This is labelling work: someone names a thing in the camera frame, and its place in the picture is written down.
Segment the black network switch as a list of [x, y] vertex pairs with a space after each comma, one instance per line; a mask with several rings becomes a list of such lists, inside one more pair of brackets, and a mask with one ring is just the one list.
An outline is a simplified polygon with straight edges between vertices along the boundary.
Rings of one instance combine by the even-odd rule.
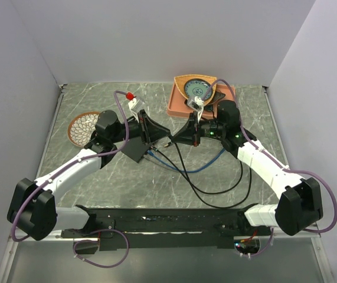
[[130, 139], [121, 152], [134, 162], [139, 163], [151, 145], [151, 143], [144, 143], [140, 137], [136, 137]]

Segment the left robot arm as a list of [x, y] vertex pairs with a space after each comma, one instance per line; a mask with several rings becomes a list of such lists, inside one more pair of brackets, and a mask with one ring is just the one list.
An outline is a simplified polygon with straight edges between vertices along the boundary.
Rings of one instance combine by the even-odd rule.
[[96, 220], [86, 208], [59, 208], [57, 203], [78, 182], [102, 169], [130, 139], [140, 138], [146, 144], [170, 136], [168, 128], [153, 121], [144, 110], [132, 119], [120, 122], [114, 111], [99, 114], [90, 141], [71, 160], [34, 181], [22, 179], [16, 185], [7, 220], [12, 224], [11, 238], [22, 230], [36, 241], [52, 231], [74, 229], [81, 236], [95, 233]]

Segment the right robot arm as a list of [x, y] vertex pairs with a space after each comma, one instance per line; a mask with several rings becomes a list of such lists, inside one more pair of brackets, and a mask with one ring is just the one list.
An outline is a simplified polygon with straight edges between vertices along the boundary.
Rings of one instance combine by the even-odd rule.
[[173, 135], [172, 142], [198, 146], [203, 137], [220, 141], [226, 151], [262, 178], [279, 200], [274, 205], [256, 204], [246, 209], [237, 221], [242, 234], [250, 235], [258, 226], [266, 226], [278, 227], [293, 236], [323, 217], [318, 181], [290, 173], [272, 156], [242, 127], [234, 101], [218, 103], [217, 116], [211, 120], [198, 120], [197, 112], [191, 113], [183, 128]]

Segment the salmon rectangular tray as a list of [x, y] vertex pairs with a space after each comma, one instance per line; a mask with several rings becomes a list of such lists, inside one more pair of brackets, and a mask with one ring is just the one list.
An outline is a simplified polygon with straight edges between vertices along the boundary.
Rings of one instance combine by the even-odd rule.
[[[223, 100], [234, 101], [231, 91], [228, 89], [226, 85], [218, 84], [216, 87], [216, 90], [225, 94], [225, 97], [221, 99], [220, 101], [223, 101]], [[213, 107], [213, 112], [215, 114], [215, 117], [217, 116], [217, 105], [220, 101], [216, 102]], [[185, 105], [185, 98], [179, 92], [176, 85], [172, 87], [171, 96], [169, 98], [166, 112], [169, 116], [181, 117], [181, 118], [186, 118], [186, 119], [189, 117], [189, 114], [192, 112], [192, 109], [189, 108], [187, 105]]]

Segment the teal patterned round plate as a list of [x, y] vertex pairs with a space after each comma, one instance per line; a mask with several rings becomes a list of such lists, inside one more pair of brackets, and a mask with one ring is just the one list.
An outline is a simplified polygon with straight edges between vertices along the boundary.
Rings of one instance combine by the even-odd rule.
[[210, 85], [210, 83], [200, 78], [188, 80], [184, 84], [184, 93], [187, 96], [187, 100], [190, 97], [203, 98], [204, 101], [209, 100], [213, 94], [213, 91], [208, 92]]

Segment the woven triangular basket plate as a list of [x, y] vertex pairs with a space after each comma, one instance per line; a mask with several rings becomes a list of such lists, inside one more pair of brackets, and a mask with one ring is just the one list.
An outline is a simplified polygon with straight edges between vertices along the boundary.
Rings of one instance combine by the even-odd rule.
[[[187, 75], [179, 75], [179, 76], [174, 77], [174, 83], [176, 87], [178, 88], [179, 92], [184, 96], [184, 98], [187, 99], [187, 96], [184, 93], [184, 84], [188, 80], [191, 80], [193, 78], [200, 78], [211, 84], [208, 89], [208, 92], [213, 91], [212, 97], [210, 98], [212, 99], [215, 94], [215, 89], [217, 86], [217, 84], [215, 83], [215, 81], [217, 80], [217, 77], [213, 77], [210, 75], [202, 75], [202, 74], [187, 74]], [[204, 101], [204, 105], [207, 105], [208, 103], [209, 103], [209, 100]]]

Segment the black dish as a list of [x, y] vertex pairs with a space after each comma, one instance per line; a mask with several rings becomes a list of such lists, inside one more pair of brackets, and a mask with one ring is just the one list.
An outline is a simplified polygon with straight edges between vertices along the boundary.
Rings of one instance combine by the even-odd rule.
[[[203, 89], [200, 89], [200, 88], [194, 88], [192, 90], [185, 92], [188, 98], [192, 96], [200, 97], [204, 93], [206, 93], [206, 91], [203, 91]], [[216, 91], [213, 98], [209, 100], [209, 103], [207, 105], [204, 105], [204, 111], [208, 111], [208, 112], [214, 111], [214, 104], [222, 100], [223, 98], [225, 98], [225, 94], [222, 92]]]

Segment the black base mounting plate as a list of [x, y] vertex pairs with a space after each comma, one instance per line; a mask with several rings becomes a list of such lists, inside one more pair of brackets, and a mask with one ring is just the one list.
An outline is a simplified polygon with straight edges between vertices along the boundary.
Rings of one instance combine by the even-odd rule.
[[234, 238], [270, 235], [266, 226], [251, 226], [244, 209], [88, 208], [83, 229], [65, 229], [63, 238], [95, 239], [100, 251], [130, 248], [215, 246], [232, 249]]

